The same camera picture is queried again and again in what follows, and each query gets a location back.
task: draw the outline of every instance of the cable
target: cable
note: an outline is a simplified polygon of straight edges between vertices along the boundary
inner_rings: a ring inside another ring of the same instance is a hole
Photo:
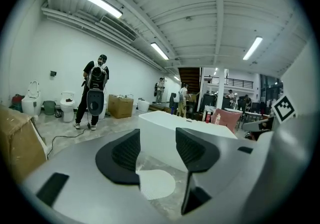
[[[51,147],[51,150],[50,150],[50,152],[46,155],[46,157],[48,158],[48,156],[50,155],[50,153],[52,152],[52,150],[53,150],[53,144],[54,144],[54,140],[55,140],[55,138],[58,138],[58,137],[61,137],[61,138],[76,138],[76,137],[79,137],[80,135],[83,135],[84,134],[84,132],[86,131],[86,130],[90,130],[90,124],[89,124],[89,115],[88,115],[88,112],[86,113],[86,116],[87,116],[87,119],[88,119],[88,129],[84,129],[83,130],[83,132],[82,133],[80,133],[80,134],[78,134],[77,136],[55,136],[54,138],[53,138],[53,140],[52,140],[52,147]]]

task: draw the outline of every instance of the cardboard box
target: cardboard box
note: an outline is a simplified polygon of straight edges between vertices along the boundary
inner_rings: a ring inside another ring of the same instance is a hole
[[[197,94],[189,94],[190,95],[190,97],[189,97],[189,101],[190,102],[196,102],[197,101]]]
[[[0,150],[17,183],[40,165],[46,156],[31,123],[31,116],[0,106]]]
[[[108,111],[117,119],[131,117],[133,104],[132,98],[117,98],[109,95]]]

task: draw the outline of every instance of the ceiling light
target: ceiling light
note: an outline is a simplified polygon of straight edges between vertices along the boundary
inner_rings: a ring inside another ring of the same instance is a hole
[[[109,3],[105,2],[104,0],[87,0],[92,2],[93,4],[96,4],[100,8],[104,9],[105,11],[109,12],[116,18],[119,18],[122,16],[122,12],[117,10],[114,6],[110,5]]]
[[[246,53],[246,55],[244,56],[244,60],[248,60],[249,57],[251,57],[251,55],[254,53],[254,51],[257,49],[257,47],[259,46],[259,44],[262,41],[262,37],[257,36],[256,39],[254,40],[254,43],[252,44],[252,46],[249,48],[248,52]]]
[[[152,42],[150,45],[164,58],[164,60],[168,60],[169,59],[167,57],[167,55],[159,48],[157,43]]]

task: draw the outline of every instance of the floor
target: floor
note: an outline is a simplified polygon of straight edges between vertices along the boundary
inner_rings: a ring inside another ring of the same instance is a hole
[[[124,119],[115,119],[114,117],[105,117],[103,120],[99,120],[97,123],[96,131],[85,130],[87,128],[87,120],[91,120],[91,116],[87,113],[84,114],[81,122],[81,130],[76,130],[73,127],[74,122],[64,123],[62,118],[55,118],[54,115],[45,115],[42,113],[38,120],[36,121],[36,127],[40,135],[44,138],[46,145],[51,150],[51,144],[53,138],[56,136],[78,136],[74,138],[66,137],[56,137],[53,142],[53,150],[49,154],[48,158],[52,158],[59,151],[68,147],[69,145],[76,144],[82,141],[95,139],[110,133],[125,131],[129,129],[137,128],[138,117],[142,114],[140,111],[130,118]],[[236,132],[238,138],[243,138],[246,132],[239,129]],[[185,187],[187,183],[186,173],[180,170],[177,170],[169,165],[164,164],[163,162],[158,161],[157,159],[146,155],[141,152],[138,156],[136,162],[137,170],[152,170],[152,169],[161,169],[168,172],[175,180],[175,190],[173,193],[167,197],[149,200],[150,204],[154,206],[161,214],[168,217],[171,220],[176,220],[181,217],[180,209],[185,195]]]
[[[160,103],[160,104],[156,104],[155,102],[152,103],[152,105],[154,106],[160,106],[160,107],[169,107],[169,104],[168,102],[166,103]]]

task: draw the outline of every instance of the pink chair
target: pink chair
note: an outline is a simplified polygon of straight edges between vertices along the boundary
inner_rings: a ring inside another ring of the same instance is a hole
[[[220,114],[219,125],[226,126],[232,133],[235,133],[236,124],[241,117],[242,113],[233,113],[225,110],[217,109],[215,113],[211,116],[211,123],[215,123],[217,115]]]

